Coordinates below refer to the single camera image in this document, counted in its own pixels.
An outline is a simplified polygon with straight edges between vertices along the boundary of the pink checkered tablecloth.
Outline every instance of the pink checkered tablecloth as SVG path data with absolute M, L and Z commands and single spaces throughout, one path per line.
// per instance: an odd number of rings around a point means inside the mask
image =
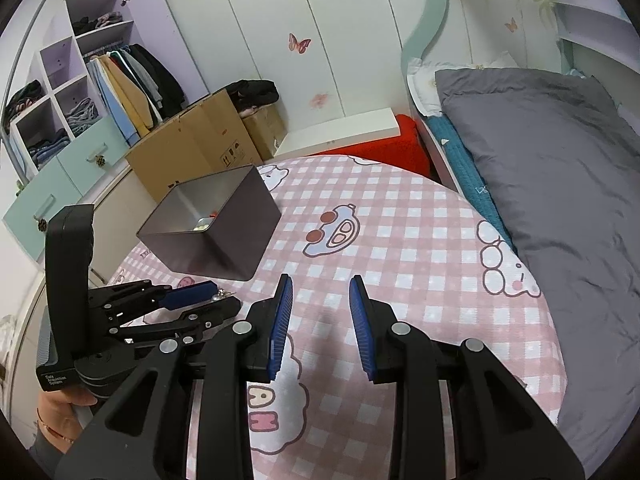
M 362 370 L 348 302 L 354 274 L 371 298 L 432 339 L 484 341 L 557 420 L 566 375 L 544 297 L 464 198 L 350 156 L 297 158 L 260 173 L 282 218 L 251 281 L 214 278 L 242 300 L 239 319 L 274 294 L 281 273 L 293 279 L 282 370 L 269 385 L 248 385 L 257 479 L 388 477 L 395 389 L 369 383 Z M 110 283 L 142 279 L 173 286 L 206 280 L 169 271 L 141 243 Z M 138 322 L 167 319 L 159 310 Z M 194 449 L 194 424 L 191 441 Z

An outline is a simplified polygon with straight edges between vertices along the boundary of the metal bolt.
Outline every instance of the metal bolt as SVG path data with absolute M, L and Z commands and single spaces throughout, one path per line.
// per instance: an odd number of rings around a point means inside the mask
M 246 334 L 251 330 L 251 323 L 248 321 L 238 321 L 234 324 L 234 332 L 237 334 Z
M 160 351 L 163 354 L 170 354 L 178 348 L 178 342 L 175 339 L 165 339 L 160 343 Z
M 471 338 L 465 341 L 465 346 L 472 352 L 481 352 L 484 348 L 484 343 L 479 339 Z
M 396 335 L 407 335 L 411 332 L 411 327 L 407 325 L 407 323 L 393 323 L 393 325 L 391 325 L 391 332 Z

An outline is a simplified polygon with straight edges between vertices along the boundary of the red cloth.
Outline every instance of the red cloth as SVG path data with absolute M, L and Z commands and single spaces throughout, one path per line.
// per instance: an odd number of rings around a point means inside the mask
M 371 140 L 322 152 L 319 155 L 359 156 L 430 178 L 431 161 L 422 147 L 415 121 L 406 115 L 396 115 L 396 121 L 400 126 L 399 137 Z

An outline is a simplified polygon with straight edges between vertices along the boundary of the drawer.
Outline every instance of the drawer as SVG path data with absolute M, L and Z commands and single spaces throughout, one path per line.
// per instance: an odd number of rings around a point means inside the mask
M 54 157 L 15 199 L 4 215 L 4 223 L 27 254 L 37 260 L 45 241 L 44 232 L 38 230 L 38 221 L 48 222 L 65 205 L 76 204 L 81 198 L 58 158 Z
M 84 195 L 129 149 L 111 117 L 104 117 L 58 155 L 71 182 Z

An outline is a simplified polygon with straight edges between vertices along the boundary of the gray blanket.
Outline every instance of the gray blanket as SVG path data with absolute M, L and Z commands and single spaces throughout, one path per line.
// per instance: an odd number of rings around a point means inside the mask
M 592 78 L 442 70 L 436 84 L 546 297 L 568 377 L 558 427 L 589 476 L 640 407 L 640 137 Z

